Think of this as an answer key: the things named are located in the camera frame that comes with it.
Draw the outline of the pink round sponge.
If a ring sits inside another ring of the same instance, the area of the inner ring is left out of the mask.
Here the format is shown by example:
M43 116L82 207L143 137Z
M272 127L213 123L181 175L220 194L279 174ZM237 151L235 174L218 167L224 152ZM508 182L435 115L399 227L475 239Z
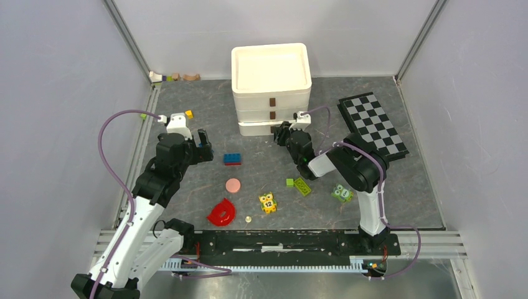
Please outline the pink round sponge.
M235 194L241 188L241 182L236 178L230 178L225 183L225 188L229 193Z

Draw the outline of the white three-drawer organizer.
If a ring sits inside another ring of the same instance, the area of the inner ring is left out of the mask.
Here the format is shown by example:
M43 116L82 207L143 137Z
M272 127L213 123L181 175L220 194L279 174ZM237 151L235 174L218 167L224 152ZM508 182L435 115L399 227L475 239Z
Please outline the white three-drawer organizer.
M270 135L272 127L308 110L312 80L303 43L235 47L231 71L241 135Z

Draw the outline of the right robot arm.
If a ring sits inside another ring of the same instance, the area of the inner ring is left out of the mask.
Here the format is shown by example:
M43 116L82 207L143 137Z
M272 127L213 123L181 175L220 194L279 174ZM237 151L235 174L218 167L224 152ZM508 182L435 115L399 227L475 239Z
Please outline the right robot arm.
M348 134L331 148L316 154L309 133L284 121L271 128L274 142L288 150L300 175L314 181L337 171L353 189L360 207L359 244L367 254L376 254L390 234L384 215L382 192L389 162L375 144L358 133Z

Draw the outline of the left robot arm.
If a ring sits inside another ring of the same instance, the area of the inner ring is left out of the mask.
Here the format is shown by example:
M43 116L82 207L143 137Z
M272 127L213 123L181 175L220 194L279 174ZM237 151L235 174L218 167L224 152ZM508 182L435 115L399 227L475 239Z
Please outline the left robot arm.
M87 274L77 274L71 283L79 298L139 298L142 289L162 264L177 252L188 254L196 245L189 233L193 225L170 220L160 240L146 250L140 248L150 229L167 208L190 165L214 158L207 132L198 131L200 145L194 138L179 133L161 133L156 155L147 163L131 192L127 208L108 247Z

